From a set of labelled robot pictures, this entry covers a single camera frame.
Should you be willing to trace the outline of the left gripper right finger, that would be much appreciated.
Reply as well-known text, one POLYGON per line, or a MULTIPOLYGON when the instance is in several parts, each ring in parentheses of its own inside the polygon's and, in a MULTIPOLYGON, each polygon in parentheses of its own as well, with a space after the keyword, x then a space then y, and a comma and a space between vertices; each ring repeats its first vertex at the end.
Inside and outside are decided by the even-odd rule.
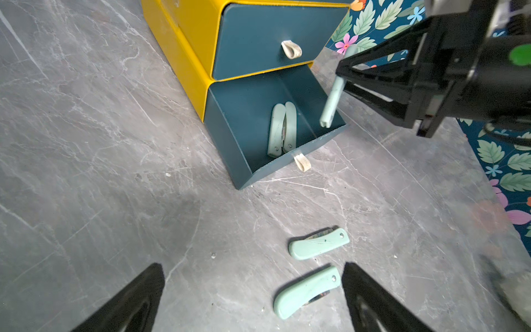
POLYGON ((431 331, 359 265, 347 262, 342 286, 355 331, 431 331))

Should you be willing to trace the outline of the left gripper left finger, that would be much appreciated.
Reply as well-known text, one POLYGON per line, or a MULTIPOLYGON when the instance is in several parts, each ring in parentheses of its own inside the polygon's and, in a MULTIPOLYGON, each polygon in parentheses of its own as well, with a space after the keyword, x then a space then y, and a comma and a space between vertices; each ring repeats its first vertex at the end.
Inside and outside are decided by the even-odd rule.
POLYGON ((163 266, 153 263, 74 331, 151 331, 165 287, 163 266))

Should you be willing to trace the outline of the teal bottom drawer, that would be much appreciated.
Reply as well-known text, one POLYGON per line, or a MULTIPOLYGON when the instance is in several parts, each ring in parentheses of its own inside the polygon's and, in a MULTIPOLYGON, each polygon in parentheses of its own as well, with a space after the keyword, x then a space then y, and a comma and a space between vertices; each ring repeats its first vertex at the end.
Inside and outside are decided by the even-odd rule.
POLYGON ((344 131, 347 124, 338 113, 330 128, 320 126, 327 98, 308 65, 213 83, 204 123, 235 188, 252 185, 344 131), (297 110, 296 148, 272 158, 267 154, 272 110, 286 102, 297 110))

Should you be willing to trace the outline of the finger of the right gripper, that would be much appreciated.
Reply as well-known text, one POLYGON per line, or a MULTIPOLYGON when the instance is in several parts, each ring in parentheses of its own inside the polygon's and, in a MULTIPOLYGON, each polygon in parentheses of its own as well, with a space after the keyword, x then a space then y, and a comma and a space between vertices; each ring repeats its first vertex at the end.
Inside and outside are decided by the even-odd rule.
POLYGON ((366 89, 357 87, 352 82, 346 83, 344 92, 359 100, 395 126, 411 129, 417 120, 412 112, 407 111, 407 104, 402 104, 395 100, 386 101, 366 89))
POLYGON ((357 76, 370 79, 396 79, 403 76, 413 67, 413 59, 419 49, 423 35, 430 29, 431 18, 416 25, 410 26, 398 33, 395 37, 384 41, 361 53, 345 57, 337 65, 335 74, 345 79, 354 79, 357 76), (366 64, 380 58, 386 58, 392 53, 407 51, 405 59, 399 59, 374 69, 360 70, 355 66, 366 64))

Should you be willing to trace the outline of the yellow drawer cabinet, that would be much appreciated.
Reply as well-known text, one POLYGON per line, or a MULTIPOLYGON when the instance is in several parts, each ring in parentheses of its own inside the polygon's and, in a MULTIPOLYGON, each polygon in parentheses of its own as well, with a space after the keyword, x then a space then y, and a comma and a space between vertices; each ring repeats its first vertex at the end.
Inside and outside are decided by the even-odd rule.
POLYGON ((142 1, 141 4, 151 32, 200 119, 205 117, 207 92, 213 83, 310 64, 315 60, 215 80, 212 72, 221 16, 230 4, 349 8, 347 1, 142 1))

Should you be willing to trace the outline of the teal drawer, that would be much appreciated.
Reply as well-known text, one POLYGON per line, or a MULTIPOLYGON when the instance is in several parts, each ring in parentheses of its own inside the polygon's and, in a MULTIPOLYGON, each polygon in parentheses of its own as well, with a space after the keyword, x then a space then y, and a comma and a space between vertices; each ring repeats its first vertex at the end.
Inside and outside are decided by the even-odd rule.
POLYGON ((232 77, 314 60, 346 8, 230 4, 221 16, 213 77, 232 77))
POLYGON ((344 131, 347 124, 338 113, 330 128, 320 126, 327 98, 308 65, 213 83, 204 123, 235 188, 252 185, 344 131), (296 148, 272 158, 267 154, 272 110, 286 102, 297 110, 296 148))

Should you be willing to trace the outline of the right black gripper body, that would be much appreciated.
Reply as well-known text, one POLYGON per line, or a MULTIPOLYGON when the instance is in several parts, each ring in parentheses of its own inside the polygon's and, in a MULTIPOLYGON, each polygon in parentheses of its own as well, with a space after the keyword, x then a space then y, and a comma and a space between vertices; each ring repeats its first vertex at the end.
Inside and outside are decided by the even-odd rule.
POLYGON ((530 2, 426 1, 441 37, 447 91, 427 108, 418 136, 431 138, 445 118, 496 129, 530 128, 530 2))

